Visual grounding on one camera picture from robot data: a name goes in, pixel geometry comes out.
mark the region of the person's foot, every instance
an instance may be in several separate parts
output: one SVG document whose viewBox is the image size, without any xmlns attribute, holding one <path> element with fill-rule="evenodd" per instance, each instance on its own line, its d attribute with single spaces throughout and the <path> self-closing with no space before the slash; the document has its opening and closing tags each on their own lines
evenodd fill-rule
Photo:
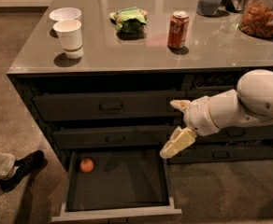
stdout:
<svg viewBox="0 0 273 224">
<path fill-rule="evenodd" d="M 0 179 L 0 188 L 2 191 L 11 191 L 22 181 L 22 179 L 34 170 L 42 166 L 44 153 L 41 150 L 35 151 L 25 158 L 15 161 L 18 167 L 14 176 L 10 179 Z"/>
</svg>

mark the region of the paper cup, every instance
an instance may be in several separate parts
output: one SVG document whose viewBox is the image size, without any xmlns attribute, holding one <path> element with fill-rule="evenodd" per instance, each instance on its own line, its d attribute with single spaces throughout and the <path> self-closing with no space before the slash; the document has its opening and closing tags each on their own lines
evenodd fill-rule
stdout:
<svg viewBox="0 0 273 224">
<path fill-rule="evenodd" d="M 81 21 L 81 11 L 74 7 L 59 8 L 50 13 L 50 19 L 53 22 L 65 21 L 65 20 Z"/>
<path fill-rule="evenodd" d="M 53 30 L 58 35 L 67 58 L 77 59 L 83 55 L 80 21 L 58 21 L 53 25 Z"/>
</svg>

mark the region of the white robotic arm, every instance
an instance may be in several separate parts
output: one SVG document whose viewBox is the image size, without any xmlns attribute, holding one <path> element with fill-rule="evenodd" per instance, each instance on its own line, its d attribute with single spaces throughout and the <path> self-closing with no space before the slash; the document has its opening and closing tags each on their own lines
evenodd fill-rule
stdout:
<svg viewBox="0 0 273 224">
<path fill-rule="evenodd" d="M 187 128 L 182 133 L 183 143 L 179 130 L 173 132 L 160 153 L 165 159 L 191 145 L 197 135 L 207 136 L 232 126 L 272 125 L 273 72 L 253 70 L 241 77 L 237 90 L 204 96 L 191 102 L 174 100 L 171 105 L 184 113 Z M 187 137 L 190 137 L 189 142 L 185 142 Z"/>
</svg>

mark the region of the drawer front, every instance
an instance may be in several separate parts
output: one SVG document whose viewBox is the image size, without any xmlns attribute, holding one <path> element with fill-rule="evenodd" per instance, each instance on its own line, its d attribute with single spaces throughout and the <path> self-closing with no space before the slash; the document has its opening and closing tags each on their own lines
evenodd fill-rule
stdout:
<svg viewBox="0 0 273 224">
<path fill-rule="evenodd" d="M 150 215 L 146 215 L 142 210 L 123 210 L 128 217 L 117 217 L 123 216 L 118 213 L 109 217 L 97 217 L 97 219 L 90 219 L 90 214 L 77 216 L 61 216 L 54 217 L 51 223 L 64 223 L 64 224 L 169 224 L 169 223 L 182 223 L 181 213 L 176 214 L 169 213 L 165 210 L 155 210 Z"/>
<path fill-rule="evenodd" d="M 249 140 L 273 139 L 273 125 L 262 127 L 230 127 L 209 136 L 198 136 L 196 143 L 207 142 L 236 142 Z"/>
<path fill-rule="evenodd" d="M 64 129 L 52 136 L 60 149 L 150 146 L 164 144 L 174 129 L 169 125 Z"/>
<path fill-rule="evenodd" d="M 44 94 L 33 98 L 45 121 L 180 116 L 169 104 L 184 91 Z"/>
<path fill-rule="evenodd" d="M 193 147 L 183 150 L 169 160 L 169 163 L 192 163 L 213 161 L 249 161 L 263 160 L 272 151 L 272 147 Z"/>
</svg>

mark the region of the cabinet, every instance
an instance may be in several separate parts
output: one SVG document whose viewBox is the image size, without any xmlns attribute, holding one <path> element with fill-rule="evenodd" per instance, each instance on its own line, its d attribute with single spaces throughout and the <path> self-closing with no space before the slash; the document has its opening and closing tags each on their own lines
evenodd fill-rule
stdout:
<svg viewBox="0 0 273 224">
<path fill-rule="evenodd" d="M 197 137 L 168 161 L 159 157 L 174 129 L 184 126 L 182 113 L 171 107 L 171 100 L 228 91 L 250 69 L 254 68 L 228 73 L 10 75 L 69 173 L 66 201 L 61 215 L 52 221 L 108 223 L 125 217 L 122 223 L 137 223 L 141 217 L 142 221 L 179 217 L 167 178 L 168 164 L 273 159 L 273 126 L 231 127 Z M 130 82 L 123 86 L 124 80 Z M 85 157 L 95 162 L 89 174 L 79 170 Z"/>
</svg>

